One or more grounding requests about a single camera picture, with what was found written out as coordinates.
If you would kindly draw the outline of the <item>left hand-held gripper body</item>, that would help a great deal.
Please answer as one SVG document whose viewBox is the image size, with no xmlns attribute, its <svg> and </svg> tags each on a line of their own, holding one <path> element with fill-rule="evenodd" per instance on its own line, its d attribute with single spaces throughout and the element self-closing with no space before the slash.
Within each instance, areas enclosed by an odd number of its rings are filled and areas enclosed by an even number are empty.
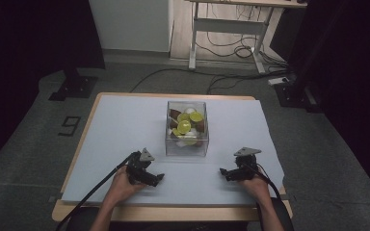
<svg viewBox="0 0 370 231">
<path fill-rule="evenodd" d="M 129 156 L 126 172 L 129 174 L 129 182 L 132 185 L 144 183 L 151 180 L 153 174 L 146 171 L 146 168 L 154 161 L 153 156 L 144 148 L 142 151 L 133 152 Z"/>
</svg>

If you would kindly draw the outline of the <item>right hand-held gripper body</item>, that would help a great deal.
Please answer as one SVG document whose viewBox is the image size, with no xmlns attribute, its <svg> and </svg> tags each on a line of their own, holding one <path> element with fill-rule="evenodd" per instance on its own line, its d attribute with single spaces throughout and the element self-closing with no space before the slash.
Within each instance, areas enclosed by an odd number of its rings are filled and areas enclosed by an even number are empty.
<svg viewBox="0 0 370 231">
<path fill-rule="evenodd" d="M 242 147 L 234 156 L 236 157 L 235 163 L 237 168 L 236 180 L 251 180 L 255 173 L 258 171 L 255 155 L 260 153 L 260 149 Z"/>
</svg>

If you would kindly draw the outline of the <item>clear plastic box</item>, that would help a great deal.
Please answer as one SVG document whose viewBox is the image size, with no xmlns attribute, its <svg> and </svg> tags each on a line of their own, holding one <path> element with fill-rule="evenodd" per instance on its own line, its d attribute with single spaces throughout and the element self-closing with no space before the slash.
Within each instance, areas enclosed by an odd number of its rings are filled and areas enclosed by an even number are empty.
<svg viewBox="0 0 370 231">
<path fill-rule="evenodd" d="M 186 108 L 196 108 L 198 111 L 205 115 L 205 124 L 208 130 L 208 141 L 200 146 L 185 146 L 179 147 L 173 141 L 168 139 L 168 113 L 170 109 L 176 109 L 178 111 L 184 111 Z M 204 157 L 207 153 L 209 145 L 209 129 L 208 129 L 208 118 L 206 111 L 206 103 L 201 101 L 169 101 L 167 106 L 167 121 L 166 121 L 166 135 L 165 135 L 166 155 L 167 156 L 201 156 Z"/>
</svg>

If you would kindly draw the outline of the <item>person's left hand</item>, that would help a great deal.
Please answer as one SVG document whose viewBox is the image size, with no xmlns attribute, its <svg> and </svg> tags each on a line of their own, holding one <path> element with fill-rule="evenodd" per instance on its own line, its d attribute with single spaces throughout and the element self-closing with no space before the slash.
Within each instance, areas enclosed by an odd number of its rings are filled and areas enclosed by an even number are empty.
<svg viewBox="0 0 370 231">
<path fill-rule="evenodd" d="M 132 185 L 129 181 L 129 174 L 126 170 L 127 166 L 123 166 L 115 174 L 113 182 L 104 197 L 104 206 L 110 206 L 114 208 L 120 202 L 128 199 L 130 196 L 145 187 L 145 184 Z"/>
</svg>

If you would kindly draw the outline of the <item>person's right hand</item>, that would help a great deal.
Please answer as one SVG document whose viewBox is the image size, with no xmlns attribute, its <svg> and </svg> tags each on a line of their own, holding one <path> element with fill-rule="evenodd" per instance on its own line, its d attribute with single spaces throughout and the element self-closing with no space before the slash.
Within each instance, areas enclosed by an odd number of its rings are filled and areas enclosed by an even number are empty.
<svg viewBox="0 0 370 231">
<path fill-rule="evenodd" d="M 239 184 L 255 199 L 260 206 L 269 206 L 272 202 L 268 184 L 258 176 L 251 180 L 240 181 Z"/>
</svg>

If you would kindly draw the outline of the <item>light blue table mat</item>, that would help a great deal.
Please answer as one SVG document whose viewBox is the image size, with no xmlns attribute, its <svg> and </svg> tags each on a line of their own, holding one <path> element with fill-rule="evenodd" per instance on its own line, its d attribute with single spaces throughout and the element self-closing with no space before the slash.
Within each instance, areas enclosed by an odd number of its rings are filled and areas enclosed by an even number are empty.
<svg viewBox="0 0 370 231">
<path fill-rule="evenodd" d="M 250 204 L 251 197 L 220 173 L 220 168 L 235 167 L 234 154 L 242 147 L 260 149 L 257 162 L 276 187 L 282 187 L 284 172 L 259 101 L 206 100 L 209 145 L 204 157 L 166 155 L 169 101 L 167 97 L 100 95 L 62 199 L 101 202 L 110 187 L 106 175 L 129 154 L 144 148 L 155 159 L 149 172 L 165 176 L 158 186 L 132 196 L 132 205 Z"/>
</svg>

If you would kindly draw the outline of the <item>black stand base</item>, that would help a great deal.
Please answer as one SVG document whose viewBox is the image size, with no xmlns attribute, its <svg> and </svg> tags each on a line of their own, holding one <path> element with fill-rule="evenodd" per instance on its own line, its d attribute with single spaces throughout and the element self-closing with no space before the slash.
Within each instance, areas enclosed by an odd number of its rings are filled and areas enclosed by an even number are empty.
<svg viewBox="0 0 370 231">
<path fill-rule="evenodd" d="M 63 70 L 66 79 L 61 87 L 53 92 L 50 101 L 65 101 L 68 97 L 89 98 L 98 80 L 97 77 L 82 76 L 76 68 L 66 68 Z"/>
<path fill-rule="evenodd" d="M 305 109 L 308 113 L 320 114 L 320 96 L 311 85 L 300 87 L 298 84 L 274 85 L 279 105 L 285 108 Z"/>
</svg>

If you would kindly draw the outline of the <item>white power strip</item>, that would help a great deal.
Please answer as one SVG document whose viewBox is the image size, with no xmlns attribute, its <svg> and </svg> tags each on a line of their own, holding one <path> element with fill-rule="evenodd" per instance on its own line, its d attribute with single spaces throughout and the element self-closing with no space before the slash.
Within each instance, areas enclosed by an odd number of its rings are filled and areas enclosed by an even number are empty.
<svg viewBox="0 0 370 231">
<path fill-rule="evenodd" d="M 279 77 L 279 78 L 274 78 L 274 79 L 270 79 L 268 80 L 268 84 L 269 86 L 274 86 L 274 85 L 285 85 L 285 84 L 289 84 L 289 79 L 287 77 Z"/>
</svg>

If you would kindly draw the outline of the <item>white metal-legged desk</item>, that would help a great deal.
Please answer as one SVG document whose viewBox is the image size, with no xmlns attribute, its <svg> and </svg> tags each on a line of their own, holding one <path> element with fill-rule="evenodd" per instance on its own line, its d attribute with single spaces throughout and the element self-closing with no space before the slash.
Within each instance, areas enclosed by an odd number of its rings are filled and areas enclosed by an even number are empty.
<svg viewBox="0 0 370 231">
<path fill-rule="evenodd" d="M 254 35 L 258 36 L 258 42 L 251 49 L 252 57 L 259 74 L 265 74 L 266 70 L 259 58 L 259 50 L 263 44 L 263 40 L 268 30 L 270 19 L 275 8 L 282 9 L 305 9 L 306 2 L 300 3 L 299 0 L 187 0 L 195 4 L 193 15 L 192 40 L 190 45 L 189 64 L 188 67 L 192 70 L 196 69 L 197 55 L 197 34 L 198 32 L 213 32 L 225 34 L 239 35 Z M 231 19 L 214 19 L 198 16 L 198 5 L 206 4 L 228 4 L 241 6 L 265 7 L 268 9 L 267 16 L 264 21 L 239 21 Z"/>
</svg>

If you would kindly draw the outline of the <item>black curtain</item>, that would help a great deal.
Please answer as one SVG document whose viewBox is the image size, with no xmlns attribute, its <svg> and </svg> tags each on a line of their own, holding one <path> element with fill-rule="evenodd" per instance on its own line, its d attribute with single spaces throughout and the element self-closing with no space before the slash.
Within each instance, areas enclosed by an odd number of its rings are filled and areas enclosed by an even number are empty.
<svg viewBox="0 0 370 231">
<path fill-rule="evenodd" d="M 289 84 L 311 85 L 325 116 L 370 177 L 370 0 L 299 0 L 282 12 L 272 49 Z"/>
<path fill-rule="evenodd" d="M 103 68 L 89 0 L 0 0 L 0 149 L 39 93 L 66 68 Z"/>
</svg>

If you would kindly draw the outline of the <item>white wall panel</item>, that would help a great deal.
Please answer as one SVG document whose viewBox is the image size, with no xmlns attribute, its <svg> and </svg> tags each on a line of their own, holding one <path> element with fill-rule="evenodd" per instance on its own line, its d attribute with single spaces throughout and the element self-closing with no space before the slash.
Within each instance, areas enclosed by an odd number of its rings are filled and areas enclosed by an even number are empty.
<svg viewBox="0 0 370 231">
<path fill-rule="evenodd" d="M 101 47 L 168 53 L 173 0 L 89 0 Z"/>
</svg>

